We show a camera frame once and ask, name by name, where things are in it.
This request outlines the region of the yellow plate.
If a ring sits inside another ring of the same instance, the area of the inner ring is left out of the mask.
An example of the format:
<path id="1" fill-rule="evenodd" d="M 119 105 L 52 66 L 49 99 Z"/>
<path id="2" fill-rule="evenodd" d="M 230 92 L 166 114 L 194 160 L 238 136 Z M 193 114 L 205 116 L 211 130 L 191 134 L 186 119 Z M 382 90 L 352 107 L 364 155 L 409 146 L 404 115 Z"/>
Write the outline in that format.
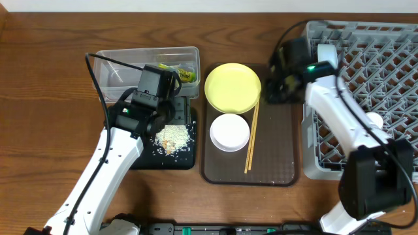
<path id="1" fill-rule="evenodd" d="M 248 66 L 225 63 L 214 68 L 206 77 L 204 94 L 217 111 L 243 114 L 259 102 L 261 81 Z"/>

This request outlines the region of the rice food scraps pile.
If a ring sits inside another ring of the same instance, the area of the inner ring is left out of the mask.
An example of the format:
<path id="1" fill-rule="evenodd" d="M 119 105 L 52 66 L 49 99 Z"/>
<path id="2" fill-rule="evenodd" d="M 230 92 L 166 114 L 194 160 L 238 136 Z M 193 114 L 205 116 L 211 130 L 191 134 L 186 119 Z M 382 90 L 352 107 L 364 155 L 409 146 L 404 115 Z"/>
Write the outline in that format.
<path id="1" fill-rule="evenodd" d="M 193 129 L 191 125 L 166 125 L 152 138 L 152 155 L 175 163 L 187 160 L 195 142 L 190 127 Z"/>

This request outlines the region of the white cup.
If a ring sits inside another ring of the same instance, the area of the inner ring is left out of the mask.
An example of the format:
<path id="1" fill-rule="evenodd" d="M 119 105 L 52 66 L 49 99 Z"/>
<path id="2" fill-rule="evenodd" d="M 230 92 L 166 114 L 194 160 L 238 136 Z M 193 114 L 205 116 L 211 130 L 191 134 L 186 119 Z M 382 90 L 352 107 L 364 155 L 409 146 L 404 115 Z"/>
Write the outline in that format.
<path id="1" fill-rule="evenodd" d="M 367 112 L 366 115 L 379 129 L 383 128 L 384 121 L 383 121 L 383 118 L 378 113 Z"/>

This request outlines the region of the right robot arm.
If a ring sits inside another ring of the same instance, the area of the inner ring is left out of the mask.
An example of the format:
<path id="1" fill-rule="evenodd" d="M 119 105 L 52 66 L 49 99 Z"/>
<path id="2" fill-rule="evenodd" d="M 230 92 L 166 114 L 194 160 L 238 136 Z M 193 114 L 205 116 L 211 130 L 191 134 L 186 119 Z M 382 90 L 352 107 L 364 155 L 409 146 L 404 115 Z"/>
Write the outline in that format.
<path id="1" fill-rule="evenodd" d="M 391 209 L 417 202 L 413 148 L 382 131 L 351 96 L 334 60 L 314 61 L 305 38 L 280 39 L 268 61 L 270 104 L 307 104 L 348 158 L 339 202 L 319 220 L 321 234 L 356 234 Z"/>

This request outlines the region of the white bowl with food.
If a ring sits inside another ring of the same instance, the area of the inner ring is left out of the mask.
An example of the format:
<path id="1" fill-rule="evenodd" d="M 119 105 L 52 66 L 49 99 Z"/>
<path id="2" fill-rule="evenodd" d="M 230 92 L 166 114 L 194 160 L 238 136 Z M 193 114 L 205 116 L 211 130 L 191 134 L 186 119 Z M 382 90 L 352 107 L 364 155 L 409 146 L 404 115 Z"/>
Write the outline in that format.
<path id="1" fill-rule="evenodd" d="M 225 152 L 242 149 L 249 141 L 250 129 L 244 118 L 237 114 L 223 114 L 210 126 L 212 143 Z"/>

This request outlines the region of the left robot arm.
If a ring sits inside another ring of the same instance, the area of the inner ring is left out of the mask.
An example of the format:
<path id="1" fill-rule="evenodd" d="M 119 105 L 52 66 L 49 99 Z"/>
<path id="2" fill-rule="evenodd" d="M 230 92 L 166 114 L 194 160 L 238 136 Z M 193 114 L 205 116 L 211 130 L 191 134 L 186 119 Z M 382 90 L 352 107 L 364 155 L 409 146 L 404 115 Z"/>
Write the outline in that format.
<path id="1" fill-rule="evenodd" d="M 26 234 L 139 234 L 140 225 L 119 215 L 103 226 L 105 213 L 122 179 L 144 150 L 144 143 L 175 116 L 173 98 L 181 89 L 170 67 L 145 65 L 136 87 L 106 106 L 104 129 L 74 189 L 44 228 Z"/>

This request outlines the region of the light blue bowl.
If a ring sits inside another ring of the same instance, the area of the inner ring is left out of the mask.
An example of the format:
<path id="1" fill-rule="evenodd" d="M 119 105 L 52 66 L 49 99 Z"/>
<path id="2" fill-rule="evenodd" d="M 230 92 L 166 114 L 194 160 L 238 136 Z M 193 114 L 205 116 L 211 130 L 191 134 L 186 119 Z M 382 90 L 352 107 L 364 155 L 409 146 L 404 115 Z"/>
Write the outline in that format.
<path id="1" fill-rule="evenodd" d="M 335 45 L 318 44 L 317 45 L 318 62 L 328 61 L 334 69 L 338 68 L 338 54 Z"/>

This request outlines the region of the green snack wrapper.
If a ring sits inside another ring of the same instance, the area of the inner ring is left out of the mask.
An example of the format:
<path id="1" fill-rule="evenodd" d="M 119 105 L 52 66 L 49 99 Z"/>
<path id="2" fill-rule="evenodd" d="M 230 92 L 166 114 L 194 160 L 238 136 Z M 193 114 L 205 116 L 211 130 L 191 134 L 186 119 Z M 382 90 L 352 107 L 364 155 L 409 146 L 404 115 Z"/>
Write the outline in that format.
<path id="1" fill-rule="evenodd" d="M 186 70 L 180 67 L 168 66 L 162 63 L 158 64 L 158 67 L 175 72 L 179 76 L 182 83 L 192 83 L 196 79 L 196 75 L 193 70 Z"/>

